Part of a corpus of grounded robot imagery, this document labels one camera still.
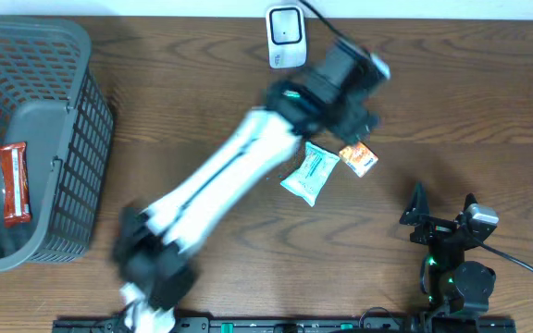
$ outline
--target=basket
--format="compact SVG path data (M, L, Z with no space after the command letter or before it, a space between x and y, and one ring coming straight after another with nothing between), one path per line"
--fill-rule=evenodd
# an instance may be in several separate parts
M4 227L0 166L0 272L70 262L88 249L114 128L90 52L75 23L0 17L0 146L27 143L32 213Z

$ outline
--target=light blue packet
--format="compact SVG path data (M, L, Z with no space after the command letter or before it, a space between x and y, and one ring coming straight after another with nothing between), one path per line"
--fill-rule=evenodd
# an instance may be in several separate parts
M305 159L300 168L293 171L281 186L306 200L310 206L316 204L316 197L326 183L339 157L312 144L305 143Z

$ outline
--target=small orange snack package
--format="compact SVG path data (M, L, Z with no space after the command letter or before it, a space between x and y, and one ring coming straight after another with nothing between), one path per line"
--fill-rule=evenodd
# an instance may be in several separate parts
M361 142L356 145L344 147L339 152L339 157L359 177L366 174L378 162L378 157Z
M0 164L4 174L4 225L11 228L31 220L26 171L26 142L0 147Z

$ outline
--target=tabletop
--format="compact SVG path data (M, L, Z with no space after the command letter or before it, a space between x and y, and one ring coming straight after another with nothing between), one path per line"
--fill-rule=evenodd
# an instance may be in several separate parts
M108 259L121 208L178 186L285 73L268 66L262 19L69 19L90 34L91 69L116 112L96 230L71 264L0 274L0 331L50 332L59 316L121 310ZM420 310L427 249L398 223L417 181L438 217L455 217L473 192L501 218L487 244L533 265L533 22L333 23L392 71L366 103L382 119L367 142L379 162L362 179L338 163L314 207L279 185L300 154L259 180L198 255L202 275L181 309L227 317ZM306 28L317 61L333 38L314 19ZM314 142L342 147L329 134ZM481 249L466 259L496 271L489 315L533 332L533 274Z

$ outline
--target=white wall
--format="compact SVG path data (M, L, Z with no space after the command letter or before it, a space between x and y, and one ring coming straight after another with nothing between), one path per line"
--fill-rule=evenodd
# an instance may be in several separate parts
M332 18L533 19L533 0L311 0ZM263 17L295 0L0 0L0 14Z

